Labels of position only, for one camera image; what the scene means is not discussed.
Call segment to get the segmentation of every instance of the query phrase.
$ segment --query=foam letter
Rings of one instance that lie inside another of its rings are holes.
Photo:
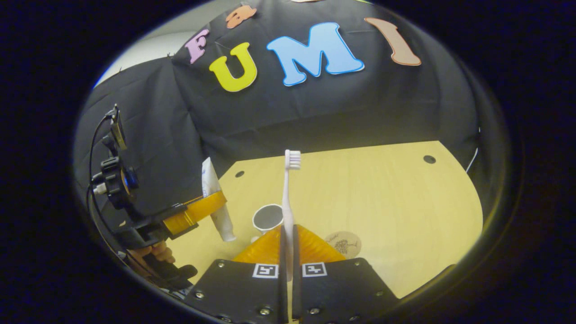
[[[254,16],[255,13],[256,9],[252,9],[250,6],[244,5],[234,10],[228,15],[228,17],[226,17],[226,21],[228,22],[226,24],[226,27],[232,29],[240,25],[240,23],[243,22],[244,20]]]
[[[190,64],[193,64],[197,59],[200,58],[200,56],[204,55],[204,50],[201,50],[200,46],[206,46],[206,39],[204,36],[208,35],[208,33],[208,29],[204,29],[184,45],[184,47],[186,47],[190,53]]]
[[[242,64],[242,67],[244,68],[244,75],[238,79],[234,78],[230,73],[230,70],[226,65],[227,58],[225,56],[217,58],[209,66],[208,69],[216,74],[216,78],[224,90],[229,92],[238,92],[250,86],[250,84],[252,84],[256,79],[256,65],[248,52],[248,46],[250,46],[249,43],[242,43],[230,51],[231,55],[238,57],[240,64]]]
[[[315,77],[320,76],[322,54],[328,64],[326,72],[341,74],[364,69],[364,63],[356,59],[338,32],[335,22],[323,22],[310,28],[308,46],[286,36],[277,38],[266,46],[280,60],[286,77],[284,85],[292,86],[306,81],[306,74],[296,67],[296,62]]]
[[[406,41],[398,33],[398,27],[387,21],[376,18],[364,18],[366,22],[374,25],[384,35],[392,47],[392,60],[401,65],[417,66],[422,64],[420,58],[414,55]]]

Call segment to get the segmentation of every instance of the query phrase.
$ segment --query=cup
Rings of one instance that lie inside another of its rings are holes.
[[[282,216],[282,207],[277,204],[260,207],[252,217],[252,225],[254,225],[262,235],[283,222],[284,217]]]

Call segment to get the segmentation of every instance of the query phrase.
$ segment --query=toothpaste tube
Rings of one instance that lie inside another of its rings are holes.
[[[212,161],[210,158],[205,159],[202,163],[202,194],[204,197],[208,197],[220,190],[222,189],[218,183],[218,177],[216,176]],[[226,205],[212,213],[210,217],[212,217],[214,226],[216,226],[224,242],[236,240],[236,236],[232,232],[233,226]]]

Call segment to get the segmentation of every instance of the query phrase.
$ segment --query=orange gripper pad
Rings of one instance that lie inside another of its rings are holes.
[[[246,263],[279,264],[280,226],[268,231],[232,261]],[[346,258],[330,244],[306,228],[298,225],[300,265],[314,262],[335,262]]]

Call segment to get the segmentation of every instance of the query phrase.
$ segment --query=cable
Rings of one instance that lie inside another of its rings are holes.
[[[477,154],[478,154],[478,148],[476,148],[476,152],[474,153],[474,157],[472,158],[472,160],[470,160],[470,164],[466,168],[466,173],[468,173],[468,170],[470,169],[470,166],[472,166],[472,162],[474,162],[474,159],[476,158]]]
[[[108,243],[108,241],[106,241],[106,239],[104,238],[104,235],[102,235],[102,231],[100,230],[100,228],[98,227],[97,223],[96,223],[96,219],[94,219],[94,215],[90,212],[90,205],[89,205],[89,196],[90,194],[92,194],[92,202],[94,203],[94,208],[96,209],[96,212],[100,218],[100,220],[102,221],[102,223],[104,224],[104,226],[106,227],[106,230],[109,233],[112,233],[112,231],[110,230],[110,227],[108,227],[108,224],[104,221],[104,218],[102,216],[102,213],[100,212],[100,208],[98,207],[98,203],[96,202],[96,196],[94,195],[94,192],[92,190],[90,190],[92,188],[92,154],[94,152],[94,142],[96,141],[96,136],[98,135],[98,131],[100,129],[100,127],[102,127],[102,124],[112,118],[114,110],[110,110],[109,112],[106,113],[106,116],[104,116],[102,118],[102,120],[98,123],[98,126],[96,126],[96,130],[94,131],[94,136],[92,137],[92,143],[90,145],[90,158],[88,160],[88,189],[86,191],[86,208],[88,209],[88,213],[90,214],[90,216],[92,217],[92,221],[94,222],[94,225],[96,226],[96,229],[98,229],[98,232],[100,233],[100,236],[102,237],[102,239],[104,240],[104,242],[106,242],[106,245],[110,248],[110,250],[116,254],[114,252],[114,249],[112,248],[112,246],[110,246],[110,244]],[[144,270],[146,270],[152,277],[159,279],[166,287],[168,287],[169,292],[172,291],[177,291],[178,289],[175,289],[174,287],[172,287],[166,280],[164,280],[163,278],[160,277],[156,277],[152,272],[150,272],[147,268],[145,268],[144,266],[142,266],[140,264],[140,262],[138,262],[131,254],[130,252],[128,252],[128,250],[125,248],[124,253],[126,253],[126,255],[131,258],[134,262],[136,262],[136,264],[138,264],[138,266],[140,266],[141,268],[143,268]]]

